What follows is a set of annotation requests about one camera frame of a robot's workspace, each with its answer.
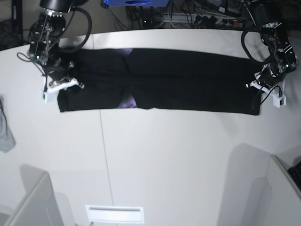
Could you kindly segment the white partition panel right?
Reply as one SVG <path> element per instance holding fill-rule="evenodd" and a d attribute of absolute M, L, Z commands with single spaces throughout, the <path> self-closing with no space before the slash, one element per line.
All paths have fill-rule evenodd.
<path fill-rule="evenodd" d="M 301 192 L 275 155 L 271 156 L 266 175 L 259 182 L 250 225 L 299 226 Z"/>

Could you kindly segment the white partition panel left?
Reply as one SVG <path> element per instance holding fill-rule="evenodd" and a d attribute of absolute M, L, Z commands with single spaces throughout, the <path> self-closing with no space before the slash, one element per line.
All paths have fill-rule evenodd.
<path fill-rule="evenodd" d="M 42 172 L 14 210 L 0 207 L 2 226 L 63 226 L 47 172 Z"/>

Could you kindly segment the white partition panel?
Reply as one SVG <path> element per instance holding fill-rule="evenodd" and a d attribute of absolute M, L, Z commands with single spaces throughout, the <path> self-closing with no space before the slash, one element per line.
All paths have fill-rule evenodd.
<path fill-rule="evenodd" d="M 259 182 L 250 225 L 299 226 L 301 192 L 275 155 L 271 156 L 266 175 Z"/>
<path fill-rule="evenodd" d="M 14 210 L 0 207 L 2 226 L 63 226 L 47 172 L 42 172 Z"/>

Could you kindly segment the blue box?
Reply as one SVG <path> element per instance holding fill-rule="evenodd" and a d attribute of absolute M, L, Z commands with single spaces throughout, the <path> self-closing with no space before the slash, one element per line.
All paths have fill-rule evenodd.
<path fill-rule="evenodd" d="M 125 6 L 165 7 L 169 3 L 169 0 L 105 0 L 104 2 L 112 7 L 125 7 Z"/>

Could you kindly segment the grey cloth at table edge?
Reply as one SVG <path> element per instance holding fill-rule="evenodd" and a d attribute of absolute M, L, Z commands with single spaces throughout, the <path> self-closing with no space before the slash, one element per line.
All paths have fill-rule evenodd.
<path fill-rule="evenodd" d="M 16 141 L 8 125 L 4 112 L 4 98 L 0 96 L 0 151 L 9 152 L 16 145 Z"/>

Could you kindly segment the black T-shirt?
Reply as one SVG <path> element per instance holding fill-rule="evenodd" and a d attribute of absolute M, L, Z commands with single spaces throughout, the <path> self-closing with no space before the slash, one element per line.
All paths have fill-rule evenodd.
<path fill-rule="evenodd" d="M 259 115 L 261 95 L 246 88 L 261 67 L 212 53 L 150 48 L 82 49 L 63 54 L 84 84 L 61 90 L 61 112 L 140 108 Z"/>

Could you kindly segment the black keyboard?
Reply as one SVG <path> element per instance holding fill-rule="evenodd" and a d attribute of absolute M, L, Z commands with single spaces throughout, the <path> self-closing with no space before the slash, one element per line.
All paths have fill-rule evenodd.
<path fill-rule="evenodd" d="M 288 173 L 290 174 L 291 178 L 293 179 L 297 187 L 301 189 L 301 162 L 291 167 L 288 170 Z"/>

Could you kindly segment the white power strip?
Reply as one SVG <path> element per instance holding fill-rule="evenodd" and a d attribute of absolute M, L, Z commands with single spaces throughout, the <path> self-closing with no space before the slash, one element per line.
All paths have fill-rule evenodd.
<path fill-rule="evenodd" d="M 204 25 L 226 25 L 226 24 L 239 24 L 240 19 L 235 17 L 224 17 L 224 16 L 200 16 L 195 17 L 194 24 L 204 24 Z"/>

